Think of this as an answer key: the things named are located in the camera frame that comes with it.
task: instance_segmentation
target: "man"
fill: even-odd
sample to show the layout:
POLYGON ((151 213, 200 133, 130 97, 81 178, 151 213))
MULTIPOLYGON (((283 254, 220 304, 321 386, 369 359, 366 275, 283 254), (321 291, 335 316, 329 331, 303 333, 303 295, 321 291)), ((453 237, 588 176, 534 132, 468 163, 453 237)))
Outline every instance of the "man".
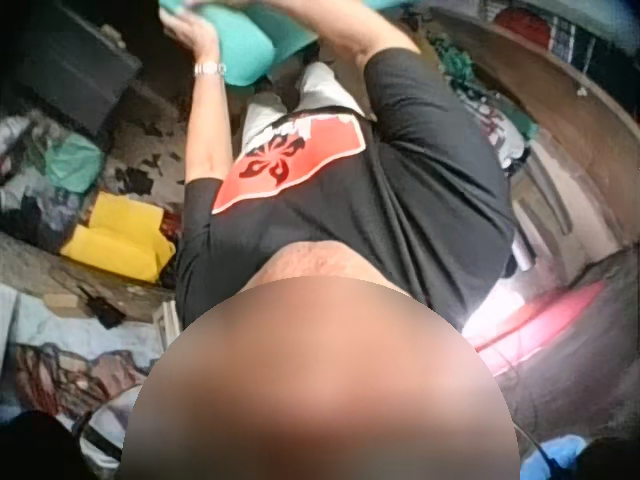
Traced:
POLYGON ((234 162, 216 32, 193 14, 161 12, 196 72, 208 72, 196 75, 186 152, 185 325, 260 284, 343 276, 402 291, 461 329, 500 277, 513 237, 492 148, 416 45, 378 13, 357 1, 261 3, 357 64, 377 122, 314 64, 296 112, 273 95, 249 106, 234 162))

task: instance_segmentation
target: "wooden furniture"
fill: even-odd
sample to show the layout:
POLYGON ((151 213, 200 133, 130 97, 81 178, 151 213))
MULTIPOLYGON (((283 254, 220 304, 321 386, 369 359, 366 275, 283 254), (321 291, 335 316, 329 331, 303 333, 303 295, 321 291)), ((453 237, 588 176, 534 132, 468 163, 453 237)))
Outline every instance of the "wooden furniture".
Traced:
POLYGON ((640 236, 640 129, 600 87, 546 50, 495 25, 441 9, 435 23, 518 100, 590 177, 623 244, 640 236))

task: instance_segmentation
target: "red graphic print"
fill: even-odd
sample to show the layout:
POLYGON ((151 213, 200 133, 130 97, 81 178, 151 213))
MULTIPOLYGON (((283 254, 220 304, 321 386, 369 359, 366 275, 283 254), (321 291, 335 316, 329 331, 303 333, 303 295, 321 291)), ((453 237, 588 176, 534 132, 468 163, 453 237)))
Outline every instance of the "red graphic print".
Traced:
POLYGON ((315 115, 276 128, 246 152, 220 187, 213 213, 248 199, 268 198, 299 185, 324 166, 366 148, 353 116, 315 115))

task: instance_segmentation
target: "blue cloth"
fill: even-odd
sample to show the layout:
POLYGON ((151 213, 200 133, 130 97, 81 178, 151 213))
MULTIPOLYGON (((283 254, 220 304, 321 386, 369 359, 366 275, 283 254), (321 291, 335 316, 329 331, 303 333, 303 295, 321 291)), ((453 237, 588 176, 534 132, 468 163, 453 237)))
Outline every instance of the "blue cloth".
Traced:
MULTIPOLYGON (((586 446, 586 440, 577 435, 555 438, 542 444, 549 458, 569 469, 575 466, 578 455, 586 446)), ((520 467, 520 480, 548 480, 550 476, 549 467, 538 450, 522 462, 520 467)))

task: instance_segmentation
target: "black t-shirt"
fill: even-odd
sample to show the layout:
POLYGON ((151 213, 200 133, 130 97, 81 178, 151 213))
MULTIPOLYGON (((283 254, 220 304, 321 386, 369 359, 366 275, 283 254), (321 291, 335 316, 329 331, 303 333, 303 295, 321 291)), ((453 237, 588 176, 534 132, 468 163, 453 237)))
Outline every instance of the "black t-shirt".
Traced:
POLYGON ((492 147, 419 55, 380 52, 364 76, 377 123, 297 113, 254 141, 224 184, 187 185, 185 325, 294 242, 346 244, 458 329, 486 297, 514 231, 492 147))

